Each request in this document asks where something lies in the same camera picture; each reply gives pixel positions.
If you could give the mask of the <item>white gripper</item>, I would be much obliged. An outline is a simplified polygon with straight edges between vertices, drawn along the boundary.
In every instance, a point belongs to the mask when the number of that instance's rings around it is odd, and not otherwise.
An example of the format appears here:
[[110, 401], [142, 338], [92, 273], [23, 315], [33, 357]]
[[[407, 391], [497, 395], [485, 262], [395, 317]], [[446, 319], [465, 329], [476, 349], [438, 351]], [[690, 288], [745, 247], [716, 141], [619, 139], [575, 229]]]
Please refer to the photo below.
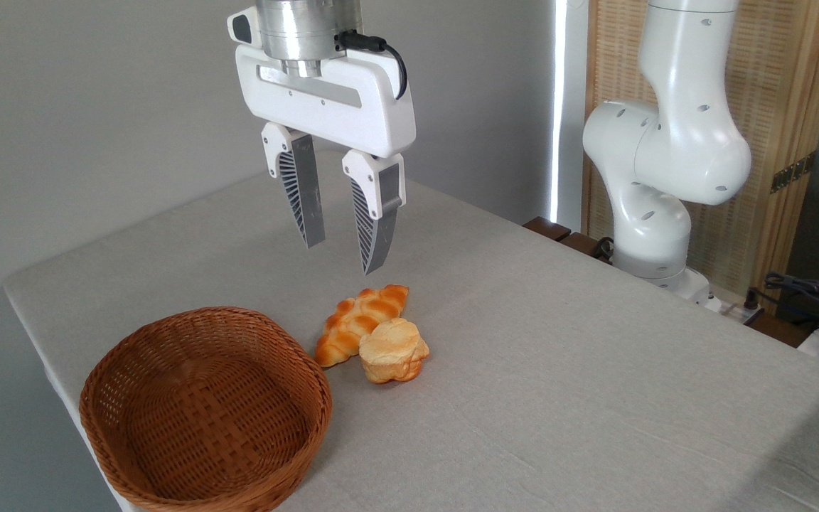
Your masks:
[[397, 211], [406, 204], [405, 163], [397, 153], [412, 146], [417, 133], [412, 92], [396, 98], [401, 82], [393, 55], [348, 51], [321, 61], [319, 77], [300, 78], [284, 73], [282, 62], [262, 48], [241, 43], [236, 68], [250, 112], [273, 121], [261, 130], [269, 175], [282, 182], [305, 246], [326, 237], [313, 135], [351, 148], [342, 166], [350, 178], [362, 272], [383, 266]]

